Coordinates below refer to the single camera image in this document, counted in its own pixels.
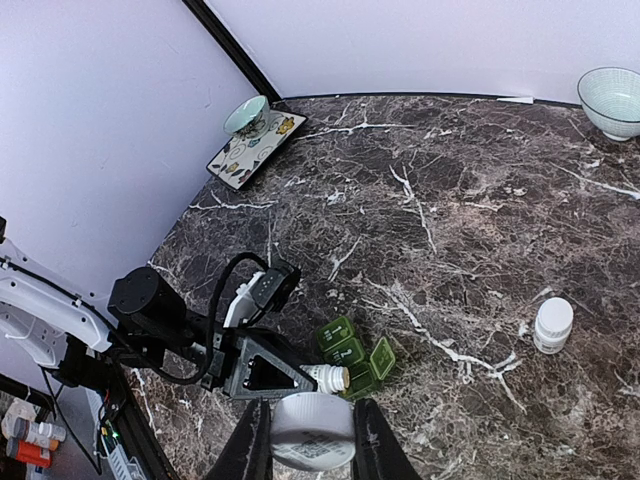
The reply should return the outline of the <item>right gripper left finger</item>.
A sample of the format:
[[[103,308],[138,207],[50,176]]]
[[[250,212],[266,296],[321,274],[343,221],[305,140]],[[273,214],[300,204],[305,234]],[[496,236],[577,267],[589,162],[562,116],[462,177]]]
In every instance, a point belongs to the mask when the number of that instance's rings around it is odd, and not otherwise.
[[[270,447],[269,402],[249,402],[206,480],[271,480],[273,457]]]

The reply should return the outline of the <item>white bottle cap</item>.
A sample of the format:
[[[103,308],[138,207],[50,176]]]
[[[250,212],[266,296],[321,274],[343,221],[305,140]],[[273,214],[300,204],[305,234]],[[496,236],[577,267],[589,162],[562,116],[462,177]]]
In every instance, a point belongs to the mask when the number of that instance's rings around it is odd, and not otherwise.
[[[275,460],[302,471],[329,471],[355,456],[353,409],[320,392],[287,396],[273,408],[269,441]]]

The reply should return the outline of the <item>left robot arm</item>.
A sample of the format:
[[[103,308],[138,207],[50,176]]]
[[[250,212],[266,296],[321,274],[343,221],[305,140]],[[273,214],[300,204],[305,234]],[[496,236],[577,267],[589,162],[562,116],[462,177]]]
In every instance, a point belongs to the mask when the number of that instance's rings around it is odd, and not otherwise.
[[[108,295],[66,281],[1,238],[1,331],[60,383],[106,393],[119,366],[231,398],[278,399],[317,390],[280,334],[257,327],[279,312],[300,270],[251,252],[233,257],[204,314],[187,308],[161,274],[139,267]]]

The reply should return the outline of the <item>white pill bottle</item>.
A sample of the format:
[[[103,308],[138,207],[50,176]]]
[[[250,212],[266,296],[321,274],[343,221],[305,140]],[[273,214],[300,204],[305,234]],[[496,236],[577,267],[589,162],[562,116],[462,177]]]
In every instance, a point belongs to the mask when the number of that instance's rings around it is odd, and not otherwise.
[[[536,348],[546,355],[559,353],[571,333],[573,320],[574,310],[567,300],[552,297],[544,301],[534,323]]]
[[[340,394],[350,386],[349,369],[332,365],[301,365],[300,368],[317,384],[317,391],[324,394]]]

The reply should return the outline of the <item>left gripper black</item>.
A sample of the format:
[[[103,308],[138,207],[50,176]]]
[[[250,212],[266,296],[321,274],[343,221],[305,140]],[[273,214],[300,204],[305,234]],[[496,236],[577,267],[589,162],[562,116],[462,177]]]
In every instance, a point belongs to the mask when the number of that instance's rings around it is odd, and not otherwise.
[[[215,333],[213,359],[202,378],[206,391],[220,389],[236,400],[281,399],[317,391],[309,357],[282,334],[260,329]]]

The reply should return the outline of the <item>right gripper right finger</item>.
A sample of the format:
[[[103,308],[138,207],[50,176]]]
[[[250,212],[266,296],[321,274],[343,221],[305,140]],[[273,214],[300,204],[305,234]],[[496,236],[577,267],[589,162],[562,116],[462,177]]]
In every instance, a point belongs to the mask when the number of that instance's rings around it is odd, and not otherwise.
[[[355,403],[354,426],[352,479],[421,480],[373,399],[363,398]]]

